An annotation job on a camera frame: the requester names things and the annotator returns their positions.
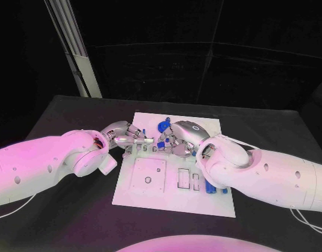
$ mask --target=gray tablecloth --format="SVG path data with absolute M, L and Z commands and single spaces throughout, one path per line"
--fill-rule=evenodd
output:
M 232 138 L 322 164 L 322 150 L 298 112 L 56 96 L 28 140 L 75 129 L 101 130 L 134 113 L 217 118 Z M 78 178 L 66 176 L 15 214 L 0 219 L 0 251 L 115 251 L 144 240 L 186 234 L 239 238 L 281 251 L 322 251 L 322 234 L 298 222 L 289 209 L 233 190 L 237 218 L 112 205 L 122 164 L 121 148 L 111 150 L 118 166 Z M 25 201 L 12 203 L 16 209 Z M 306 212 L 322 226 L 322 213 Z

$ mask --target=blue cap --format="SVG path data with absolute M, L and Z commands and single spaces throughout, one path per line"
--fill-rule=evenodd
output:
M 157 129 L 158 129 L 160 133 L 163 133 L 166 131 L 166 129 L 170 127 L 170 125 L 171 125 L 171 123 L 167 121 L 164 121 L 158 124 Z
M 164 143 L 164 142 L 157 143 L 157 147 L 158 147 L 158 148 L 166 147 L 166 143 Z
M 204 180 L 204 188 L 207 189 L 207 193 L 216 193 L 216 187 L 209 183 L 207 179 Z

